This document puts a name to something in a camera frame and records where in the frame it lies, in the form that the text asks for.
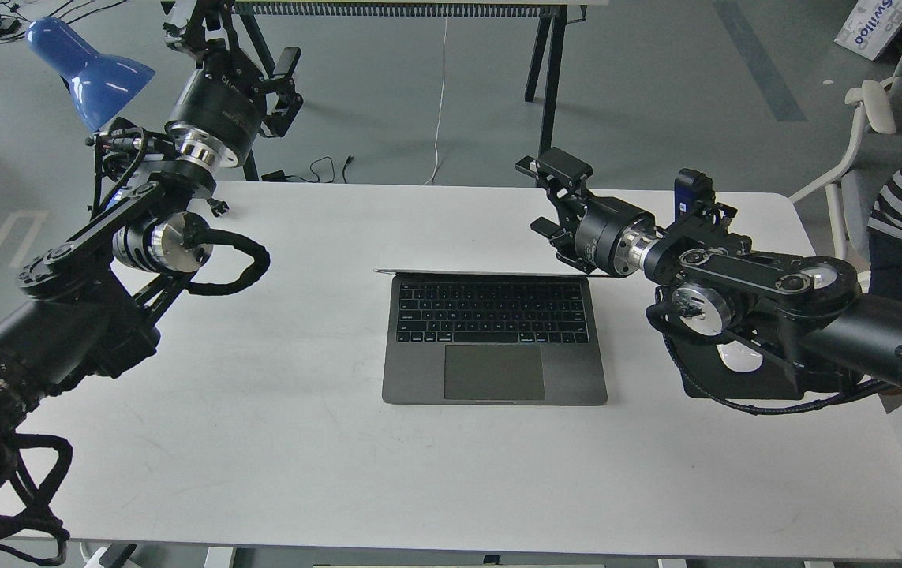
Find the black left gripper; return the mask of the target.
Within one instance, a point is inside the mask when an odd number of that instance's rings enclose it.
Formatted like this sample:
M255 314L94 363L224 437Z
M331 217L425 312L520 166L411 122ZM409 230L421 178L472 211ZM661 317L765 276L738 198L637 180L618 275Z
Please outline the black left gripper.
M163 1L162 7L168 17L163 22L165 44L191 57L196 68L170 112L165 132L175 140L198 133L198 140L219 152L221 166L244 165L258 132L266 139L284 137L304 102L294 79L301 48L282 50L275 71L253 85L252 99L226 76L213 73L239 72L234 1ZM277 100L266 111L269 95Z

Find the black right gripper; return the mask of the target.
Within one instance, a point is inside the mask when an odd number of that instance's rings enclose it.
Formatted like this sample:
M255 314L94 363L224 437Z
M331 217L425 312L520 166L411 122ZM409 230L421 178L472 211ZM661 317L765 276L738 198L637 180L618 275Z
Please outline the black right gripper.
M530 223L547 238L556 258L581 273L598 269L617 278L642 270L657 242L655 215L614 197L589 196L593 167L562 148L549 148L537 158L522 157L516 171L536 180L559 217L580 217L572 231L545 217Z

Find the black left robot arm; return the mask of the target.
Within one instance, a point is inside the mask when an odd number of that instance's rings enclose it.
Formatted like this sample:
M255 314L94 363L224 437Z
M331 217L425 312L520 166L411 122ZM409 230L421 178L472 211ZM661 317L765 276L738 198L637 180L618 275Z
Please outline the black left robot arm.
M302 105L296 47L261 69L241 49L230 1L177 1L166 44L196 68L162 132L118 117L152 79L146 65L94 50L56 17L33 21L26 40L67 84L91 130L95 188L90 219L17 275L26 302L0 321L0 551L42 567L67 559L68 529L51 510L71 465L68 439L21 434L47 397L87 376L116 378L157 352L157 323L181 293L227 296L269 270L263 245L212 229L219 169L248 166L257 136L281 137Z

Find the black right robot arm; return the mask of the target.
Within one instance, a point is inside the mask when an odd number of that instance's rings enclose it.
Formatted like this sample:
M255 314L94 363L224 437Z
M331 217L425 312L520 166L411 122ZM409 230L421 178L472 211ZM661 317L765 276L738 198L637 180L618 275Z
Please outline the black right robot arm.
M536 181L558 219L531 230L556 258L589 274L642 272L655 284L646 309L683 379L707 398L753 416L805 413L855 402L890 387L902 390L902 302L865 294L855 268L832 256L759 252L729 226L735 208L719 204L713 180L684 168L674 182L675 218L655 216L588 190L591 166L559 148L522 157L518 172ZM699 383L685 346L739 342L778 364L798 392L825 382L829 396L783 409L743 404Z

